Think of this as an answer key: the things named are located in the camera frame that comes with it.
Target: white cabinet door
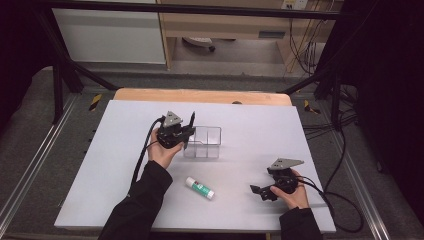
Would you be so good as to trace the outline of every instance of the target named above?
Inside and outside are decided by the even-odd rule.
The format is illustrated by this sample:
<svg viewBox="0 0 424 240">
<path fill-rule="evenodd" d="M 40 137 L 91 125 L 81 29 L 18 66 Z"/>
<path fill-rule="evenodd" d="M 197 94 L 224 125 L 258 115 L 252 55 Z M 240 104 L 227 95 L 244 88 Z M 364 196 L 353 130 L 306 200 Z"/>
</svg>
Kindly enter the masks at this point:
<svg viewBox="0 0 424 240">
<path fill-rule="evenodd" d="M 125 2 L 155 3 L 154 0 Z M 165 63 L 157 13 L 68 9 L 53 9 L 53 12 L 75 61 Z"/>
</svg>

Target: transparent box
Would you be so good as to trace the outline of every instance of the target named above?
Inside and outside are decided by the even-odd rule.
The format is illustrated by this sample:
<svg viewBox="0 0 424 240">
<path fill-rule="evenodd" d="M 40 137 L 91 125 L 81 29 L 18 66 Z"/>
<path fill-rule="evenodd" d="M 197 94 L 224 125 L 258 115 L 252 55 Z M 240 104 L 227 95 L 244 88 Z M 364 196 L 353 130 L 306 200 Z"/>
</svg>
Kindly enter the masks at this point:
<svg viewBox="0 0 424 240">
<path fill-rule="evenodd" d="M 195 126 L 195 133 L 190 136 L 184 157 L 187 158 L 219 158 L 221 145 L 221 128 Z"/>
</svg>

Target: black sleeve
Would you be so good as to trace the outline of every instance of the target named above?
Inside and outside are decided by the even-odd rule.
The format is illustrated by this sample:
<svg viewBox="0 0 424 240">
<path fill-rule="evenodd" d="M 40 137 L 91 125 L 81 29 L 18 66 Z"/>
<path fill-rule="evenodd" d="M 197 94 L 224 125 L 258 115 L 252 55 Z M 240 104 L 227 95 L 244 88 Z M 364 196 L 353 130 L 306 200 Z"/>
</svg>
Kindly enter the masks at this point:
<svg viewBox="0 0 424 240">
<path fill-rule="evenodd" d="M 149 161 L 140 180 L 113 209 L 99 239 L 147 239 L 171 183 L 171 175 L 155 161 Z"/>
<path fill-rule="evenodd" d="M 280 216 L 281 239 L 323 239 L 310 208 L 294 208 Z"/>
</svg>

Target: white tabletop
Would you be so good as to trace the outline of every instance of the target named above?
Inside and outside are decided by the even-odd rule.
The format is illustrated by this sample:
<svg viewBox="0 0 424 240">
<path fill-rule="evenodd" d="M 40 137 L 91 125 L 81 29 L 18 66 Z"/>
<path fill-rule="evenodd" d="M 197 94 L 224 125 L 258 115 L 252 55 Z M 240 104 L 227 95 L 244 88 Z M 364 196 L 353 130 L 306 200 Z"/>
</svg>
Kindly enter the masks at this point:
<svg viewBox="0 0 424 240">
<path fill-rule="evenodd" d="M 265 187 L 277 158 L 305 161 L 294 167 L 321 188 L 295 107 L 146 101 L 109 102 L 55 226 L 101 228 L 113 207 L 127 194 L 132 173 L 154 120 L 173 111 L 188 124 L 222 128 L 219 158 L 184 158 L 178 153 L 168 168 L 173 184 L 165 194 L 154 230 L 213 232 L 279 231 L 281 201 L 262 201 L 250 185 Z M 147 162 L 147 154 L 141 171 Z M 185 185 L 192 177 L 215 191 L 212 200 Z M 307 187 L 322 232 L 335 232 L 324 201 Z"/>
</svg>

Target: glue stick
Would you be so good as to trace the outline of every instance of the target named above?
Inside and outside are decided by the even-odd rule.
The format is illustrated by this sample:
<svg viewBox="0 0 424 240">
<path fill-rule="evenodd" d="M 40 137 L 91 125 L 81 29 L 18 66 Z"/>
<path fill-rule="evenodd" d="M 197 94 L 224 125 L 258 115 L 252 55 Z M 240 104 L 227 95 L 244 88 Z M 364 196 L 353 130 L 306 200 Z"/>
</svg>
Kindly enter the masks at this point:
<svg viewBox="0 0 424 240">
<path fill-rule="evenodd" d="M 192 188 L 194 191 L 200 193 L 200 195 L 208 198 L 209 200 L 211 200 L 212 197 L 213 197 L 213 195 L 215 194 L 208 187 L 206 187 L 205 185 L 197 182 L 196 180 L 194 180 L 191 177 L 188 177 L 186 179 L 186 184 L 187 184 L 187 186 L 189 186 L 190 188 Z"/>
</svg>

